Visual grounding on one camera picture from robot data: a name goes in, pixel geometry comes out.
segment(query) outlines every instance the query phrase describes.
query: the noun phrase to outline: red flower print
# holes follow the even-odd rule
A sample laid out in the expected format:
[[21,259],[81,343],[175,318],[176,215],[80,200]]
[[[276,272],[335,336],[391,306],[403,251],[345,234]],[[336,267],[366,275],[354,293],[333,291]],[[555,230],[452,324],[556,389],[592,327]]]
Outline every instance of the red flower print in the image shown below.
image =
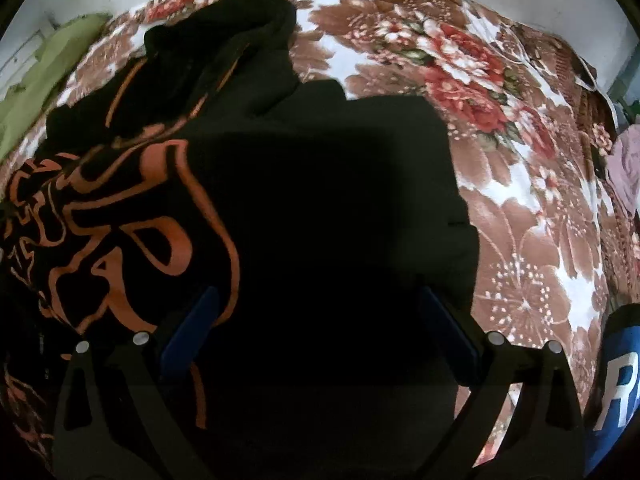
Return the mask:
[[556,146],[554,140],[542,120],[540,120],[540,115],[537,111],[521,101],[514,101],[512,106],[505,106],[503,110],[508,120],[516,124],[522,140],[534,152],[545,158],[555,158]]
[[486,88],[475,82],[465,85],[437,66],[424,69],[429,96],[441,107],[467,120],[481,132],[504,130],[507,121],[500,103],[489,97]]
[[498,90],[504,84],[504,64],[485,44],[447,23],[427,19],[418,48],[436,59],[445,72],[465,83],[476,81]]

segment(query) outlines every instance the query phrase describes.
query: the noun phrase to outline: brown floral fabric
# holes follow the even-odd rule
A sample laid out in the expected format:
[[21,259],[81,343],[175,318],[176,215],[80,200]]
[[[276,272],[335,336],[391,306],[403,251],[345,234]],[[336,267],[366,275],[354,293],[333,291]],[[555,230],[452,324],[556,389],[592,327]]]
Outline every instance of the brown floral fabric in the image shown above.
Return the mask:
[[[115,18],[56,105],[73,105],[143,55],[148,28],[215,1],[153,0]],[[584,407],[606,314],[640,300],[638,237],[595,174],[615,131],[590,68],[559,38],[469,0],[290,1],[302,80],[333,78],[350,98],[419,95],[440,111],[480,237],[472,314],[514,344],[560,341]],[[42,118],[5,160],[1,189],[45,130]],[[479,462],[498,449],[518,393],[512,386]],[[458,406],[465,398],[461,390]]]

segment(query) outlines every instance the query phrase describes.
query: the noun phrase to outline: black cloth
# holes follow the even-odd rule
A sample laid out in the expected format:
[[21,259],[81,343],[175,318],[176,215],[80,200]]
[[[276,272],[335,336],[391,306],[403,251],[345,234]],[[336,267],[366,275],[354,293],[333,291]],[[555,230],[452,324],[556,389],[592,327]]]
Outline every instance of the black cloth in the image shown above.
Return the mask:
[[456,392],[414,286],[469,309],[478,236],[433,107],[301,84],[295,12],[221,0],[151,29],[145,60],[54,110],[10,183],[4,272],[68,352],[127,340],[209,285],[227,316],[237,292],[196,359],[207,431],[189,381],[167,399],[220,478],[404,472]]
[[634,480],[638,478],[638,448],[640,447],[640,411],[636,410],[622,436],[607,453],[587,480]]

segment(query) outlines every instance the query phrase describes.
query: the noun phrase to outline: metal screw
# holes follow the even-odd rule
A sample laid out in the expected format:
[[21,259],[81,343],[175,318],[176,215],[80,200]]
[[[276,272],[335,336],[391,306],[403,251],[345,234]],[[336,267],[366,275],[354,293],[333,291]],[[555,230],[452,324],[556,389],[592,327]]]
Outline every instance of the metal screw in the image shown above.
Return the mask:
[[84,354],[89,349],[88,341],[81,341],[76,345],[76,352],[79,354]]
[[549,350],[551,350],[554,354],[559,354],[560,352],[562,352],[562,345],[558,341],[552,339],[547,344],[549,346]]
[[133,344],[136,346],[142,346],[149,342],[149,334],[148,332],[138,332],[133,336]]
[[504,343],[504,336],[500,332],[489,332],[486,338],[494,346],[500,346]]

